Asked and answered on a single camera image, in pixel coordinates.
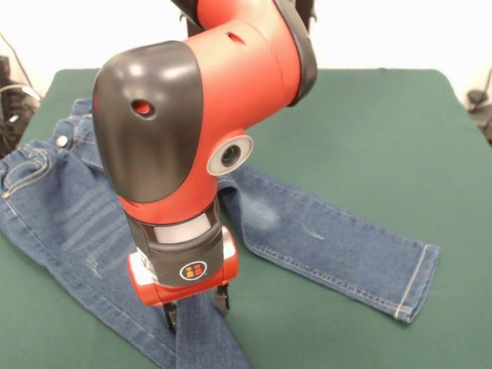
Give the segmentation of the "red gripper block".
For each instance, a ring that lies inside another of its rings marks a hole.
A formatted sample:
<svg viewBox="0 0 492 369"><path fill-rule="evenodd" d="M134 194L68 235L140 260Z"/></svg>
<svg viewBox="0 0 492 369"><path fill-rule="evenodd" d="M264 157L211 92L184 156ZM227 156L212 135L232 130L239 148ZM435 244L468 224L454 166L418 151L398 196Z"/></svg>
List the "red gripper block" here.
<svg viewBox="0 0 492 369"><path fill-rule="evenodd" d="M223 227L206 245L164 253L151 262L136 251L128 256L128 271L135 293L147 306L163 306L169 331L176 331L175 301L215 288L214 305L225 317L230 310L228 284L238 274L238 253L231 232Z"/></svg>

